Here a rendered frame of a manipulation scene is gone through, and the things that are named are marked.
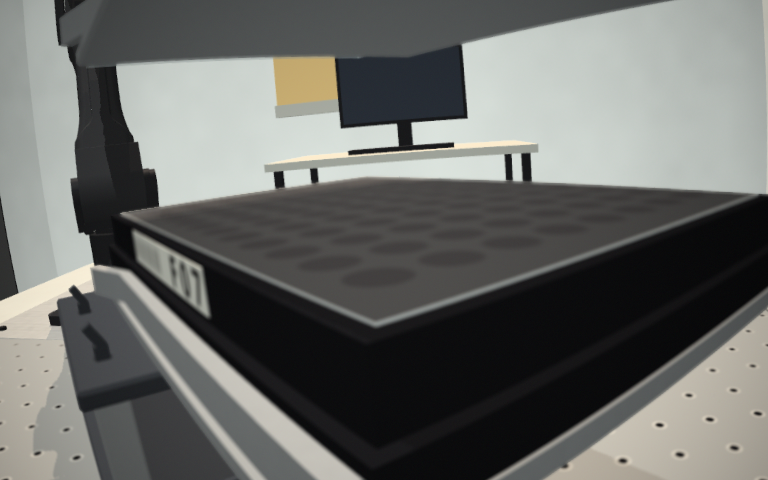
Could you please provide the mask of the black microplate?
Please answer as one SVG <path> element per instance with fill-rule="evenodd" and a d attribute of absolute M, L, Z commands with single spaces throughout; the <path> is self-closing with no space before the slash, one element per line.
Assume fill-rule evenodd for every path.
<path fill-rule="evenodd" d="M 111 220 L 112 267 L 363 480 L 490 480 L 768 288 L 768 194 L 365 176 Z"/>

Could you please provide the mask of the grey shelf rack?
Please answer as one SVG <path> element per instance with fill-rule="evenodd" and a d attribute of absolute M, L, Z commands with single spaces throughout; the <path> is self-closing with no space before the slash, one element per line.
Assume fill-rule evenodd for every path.
<path fill-rule="evenodd" d="M 76 64 L 411 57 L 672 0 L 85 0 L 59 18 Z M 239 480 L 363 480 L 259 393 L 133 273 L 90 267 Z M 544 480 L 621 426 L 768 308 L 768 288 L 621 397 L 490 480 Z"/>

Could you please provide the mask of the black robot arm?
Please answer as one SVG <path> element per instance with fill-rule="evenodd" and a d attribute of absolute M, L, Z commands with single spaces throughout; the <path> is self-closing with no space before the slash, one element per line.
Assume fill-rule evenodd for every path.
<path fill-rule="evenodd" d="M 72 199 L 78 232 L 90 238 L 94 266 L 111 266 L 111 215 L 159 207 L 157 178 L 155 169 L 142 168 L 139 144 L 122 112 L 116 66 L 78 66 L 78 45 L 67 47 L 79 103 Z"/>

